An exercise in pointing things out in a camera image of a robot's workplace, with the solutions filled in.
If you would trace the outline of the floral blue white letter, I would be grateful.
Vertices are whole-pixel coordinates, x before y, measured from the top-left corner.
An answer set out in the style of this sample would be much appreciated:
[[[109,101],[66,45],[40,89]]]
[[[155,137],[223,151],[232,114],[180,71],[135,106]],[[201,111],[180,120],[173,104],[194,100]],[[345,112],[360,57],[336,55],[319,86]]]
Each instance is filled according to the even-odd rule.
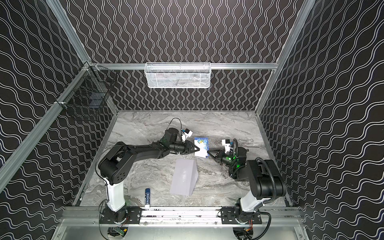
[[[209,139],[208,138],[195,138],[194,144],[199,150],[195,152],[195,157],[208,158]]]

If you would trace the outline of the white envelope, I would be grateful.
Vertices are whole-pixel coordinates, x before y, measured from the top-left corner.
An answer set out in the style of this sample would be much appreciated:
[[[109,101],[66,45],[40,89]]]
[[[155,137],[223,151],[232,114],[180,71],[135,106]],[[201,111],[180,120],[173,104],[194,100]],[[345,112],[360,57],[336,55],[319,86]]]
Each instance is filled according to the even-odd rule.
[[[170,193],[191,196],[199,177],[196,160],[177,159]]]

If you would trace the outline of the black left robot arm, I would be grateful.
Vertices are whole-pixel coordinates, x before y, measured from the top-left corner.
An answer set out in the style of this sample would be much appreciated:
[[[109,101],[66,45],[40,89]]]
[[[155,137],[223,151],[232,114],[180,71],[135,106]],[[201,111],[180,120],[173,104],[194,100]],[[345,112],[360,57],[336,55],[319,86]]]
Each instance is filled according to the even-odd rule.
[[[179,130],[169,128],[163,137],[149,145],[116,143],[100,160],[98,170],[107,185],[107,207],[117,213],[126,206],[123,182],[133,163],[147,159],[162,159],[169,154],[189,155],[200,150],[193,142],[183,140]]]

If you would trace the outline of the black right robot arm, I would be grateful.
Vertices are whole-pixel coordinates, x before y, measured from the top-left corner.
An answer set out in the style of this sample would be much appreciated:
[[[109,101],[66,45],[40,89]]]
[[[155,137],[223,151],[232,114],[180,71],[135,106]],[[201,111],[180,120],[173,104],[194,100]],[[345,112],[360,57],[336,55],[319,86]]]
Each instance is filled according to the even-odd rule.
[[[266,204],[274,202],[287,193],[286,184],[273,160],[257,157],[248,160],[248,149],[231,147],[230,151],[209,150],[215,162],[228,167],[229,177],[237,182],[249,182],[250,191],[238,200],[237,205],[243,213],[257,211]]]

